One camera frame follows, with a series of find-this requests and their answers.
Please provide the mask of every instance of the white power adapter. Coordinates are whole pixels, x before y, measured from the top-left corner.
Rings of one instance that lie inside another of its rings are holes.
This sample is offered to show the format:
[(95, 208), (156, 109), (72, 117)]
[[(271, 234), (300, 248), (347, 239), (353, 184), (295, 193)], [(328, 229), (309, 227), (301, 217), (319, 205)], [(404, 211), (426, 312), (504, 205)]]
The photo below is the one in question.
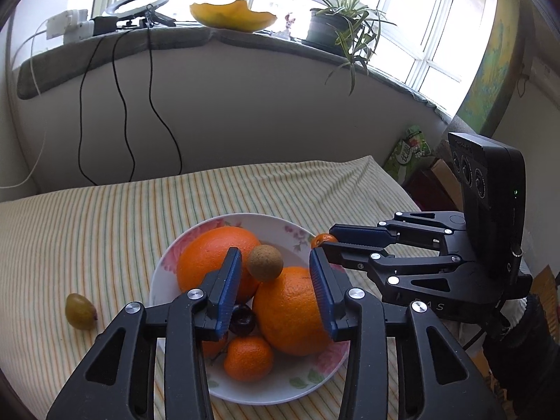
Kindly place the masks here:
[(69, 9), (47, 20), (47, 39), (64, 36), (64, 44), (91, 38), (93, 20), (87, 9)]

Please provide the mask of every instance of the gray window sill cover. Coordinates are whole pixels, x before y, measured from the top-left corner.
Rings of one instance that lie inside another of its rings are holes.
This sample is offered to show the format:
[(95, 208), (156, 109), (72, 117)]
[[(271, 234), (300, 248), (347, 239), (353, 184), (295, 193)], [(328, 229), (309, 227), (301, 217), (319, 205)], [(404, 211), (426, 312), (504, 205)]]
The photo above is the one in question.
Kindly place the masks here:
[[(41, 92), (46, 92), (70, 79), (82, 75), (90, 61), (93, 50), (97, 43), (103, 38), (97, 53), (91, 63), (90, 70), (99, 68), (111, 62), (113, 46), (121, 37), (115, 59), (139, 54), (148, 50), (148, 37), (146, 29), (135, 29), (132, 32), (117, 32), (108, 35), (96, 36), (84, 41), (79, 41), (51, 49), (47, 52), (33, 57), (33, 71), (37, 79), (37, 85)], [(233, 30), (214, 29), (207, 27), (175, 27), (175, 28), (153, 28), (150, 30), (152, 50), (186, 49), (188, 47), (200, 47), (215, 40), (230, 46), (243, 47), (245, 49), (263, 49), (284, 54), (297, 55), (310, 58), (311, 60), (323, 61), (334, 67), (343, 63), (344, 59), (313, 47), (304, 46), (295, 41), (287, 41), (268, 35), (257, 33), (242, 33)], [(356, 67), (357, 72), (366, 74), (362, 67)], [(424, 96), (408, 88), (406, 85), (395, 81), (388, 75), (379, 71), (369, 70), (372, 80), (382, 82), (391, 88), (411, 95), (418, 102), (422, 102), (432, 108), (445, 121), (441, 112), (434, 103)], [(30, 60), (21, 65), (17, 80), (17, 96), (20, 99), (31, 99), (37, 96), (37, 90), (33, 84)]]

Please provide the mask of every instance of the plant pot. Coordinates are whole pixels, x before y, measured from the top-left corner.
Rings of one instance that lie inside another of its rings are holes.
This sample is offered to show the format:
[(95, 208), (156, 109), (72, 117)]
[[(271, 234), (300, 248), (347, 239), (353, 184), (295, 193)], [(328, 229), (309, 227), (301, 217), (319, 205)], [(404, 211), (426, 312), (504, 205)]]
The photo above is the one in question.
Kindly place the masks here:
[(311, 9), (309, 32), (302, 43), (330, 54), (344, 56), (342, 47), (336, 45), (338, 35), (335, 28), (342, 33), (348, 30), (347, 20), (339, 14), (317, 14), (319, 11), (320, 9)]

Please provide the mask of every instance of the spider plant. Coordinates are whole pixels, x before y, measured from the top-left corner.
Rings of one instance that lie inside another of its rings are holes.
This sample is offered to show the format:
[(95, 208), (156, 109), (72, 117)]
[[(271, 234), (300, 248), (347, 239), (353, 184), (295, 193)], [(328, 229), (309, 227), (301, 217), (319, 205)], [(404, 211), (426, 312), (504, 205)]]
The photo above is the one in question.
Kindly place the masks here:
[(338, 69), (348, 67), (351, 78), (349, 95), (351, 95), (356, 85), (356, 66), (361, 65), (366, 74), (369, 74), (367, 65), (377, 49), (381, 37), (382, 23), (394, 24), (386, 20), (385, 13), (377, 8), (370, 8), (361, 3), (360, 0), (321, 1), (326, 5), (326, 8), (318, 11), (317, 15), (338, 14), (348, 23), (348, 29), (344, 31), (340, 31), (331, 25), (337, 34), (335, 44), (342, 47), (345, 61), (330, 72), (325, 83)]

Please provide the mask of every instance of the green snack bag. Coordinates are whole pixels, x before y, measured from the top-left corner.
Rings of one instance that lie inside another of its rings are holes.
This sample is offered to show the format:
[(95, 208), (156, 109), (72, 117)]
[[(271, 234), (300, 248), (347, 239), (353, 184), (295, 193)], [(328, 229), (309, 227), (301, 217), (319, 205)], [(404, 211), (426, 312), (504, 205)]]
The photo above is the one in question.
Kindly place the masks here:
[(431, 150), (420, 127), (413, 125), (407, 129), (404, 139), (397, 142), (391, 156), (383, 165), (383, 170), (402, 185), (410, 178), (421, 158), (430, 154)]

